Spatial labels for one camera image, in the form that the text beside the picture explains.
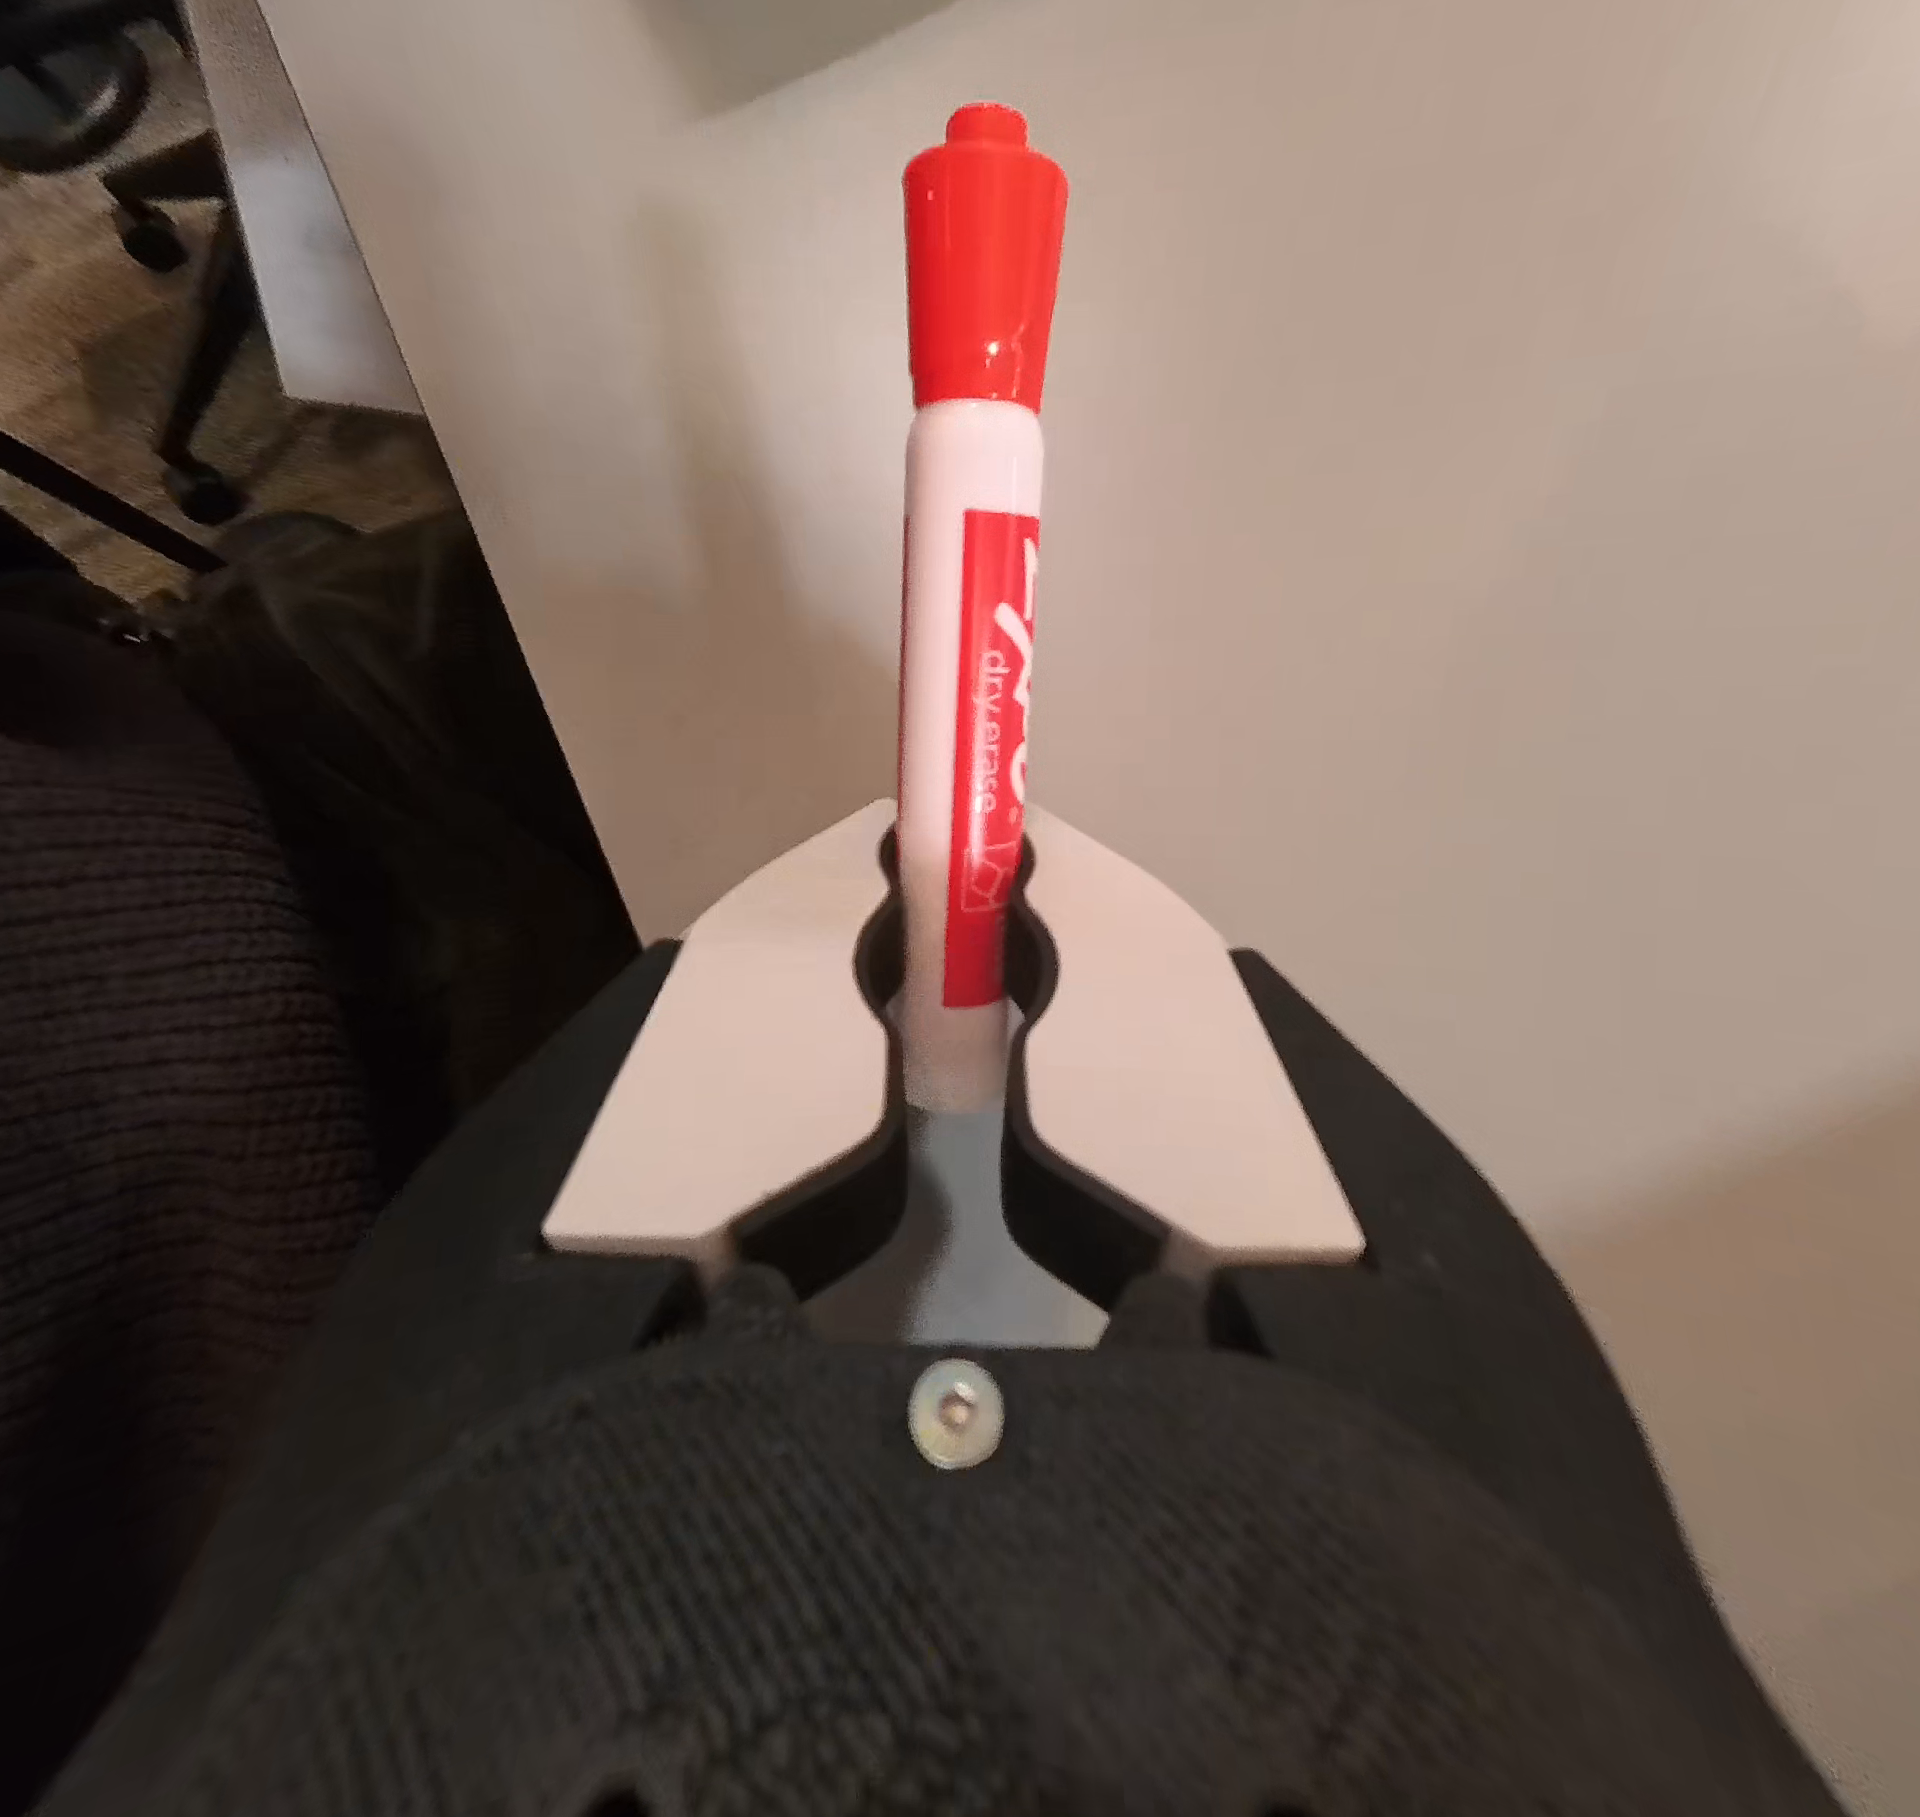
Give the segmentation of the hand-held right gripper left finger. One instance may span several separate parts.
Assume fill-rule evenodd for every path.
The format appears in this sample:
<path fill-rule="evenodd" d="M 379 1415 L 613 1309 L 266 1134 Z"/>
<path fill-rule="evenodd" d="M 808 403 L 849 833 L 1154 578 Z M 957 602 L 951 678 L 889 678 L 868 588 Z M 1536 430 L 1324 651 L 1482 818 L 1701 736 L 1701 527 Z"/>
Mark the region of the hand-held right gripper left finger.
<path fill-rule="evenodd" d="M 889 1116 L 854 940 L 889 900 L 880 797 L 695 918 L 540 1234 L 558 1254 L 731 1266 L 753 1210 Z"/>

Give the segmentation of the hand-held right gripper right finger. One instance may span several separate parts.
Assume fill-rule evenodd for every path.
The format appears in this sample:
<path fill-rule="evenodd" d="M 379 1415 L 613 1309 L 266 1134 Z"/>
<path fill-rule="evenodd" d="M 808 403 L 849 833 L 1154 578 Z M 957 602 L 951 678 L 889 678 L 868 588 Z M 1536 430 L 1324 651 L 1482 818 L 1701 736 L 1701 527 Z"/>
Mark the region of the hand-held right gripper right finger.
<path fill-rule="evenodd" d="M 1007 1225 L 1048 1270 L 1357 1261 L 1357 1210 L 1226 937 L 1054 814 L 1029 843 Z"/>

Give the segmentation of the red dry erase marker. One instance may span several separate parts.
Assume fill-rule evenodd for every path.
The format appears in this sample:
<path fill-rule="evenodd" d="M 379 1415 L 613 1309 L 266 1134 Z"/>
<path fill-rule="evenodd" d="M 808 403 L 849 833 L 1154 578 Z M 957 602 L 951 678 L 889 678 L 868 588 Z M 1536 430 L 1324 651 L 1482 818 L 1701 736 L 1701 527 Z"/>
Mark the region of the red dry erase marker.
<path fill-rule="evenodd" d="M 1004 921 L 1024 839 L 1036 645 L 1042 371 L 1066 172 L 1004 105 L 966 105 L 902 168 L 898 875 L 902 1090 L 916 1110 L 998 1104 Z"/>

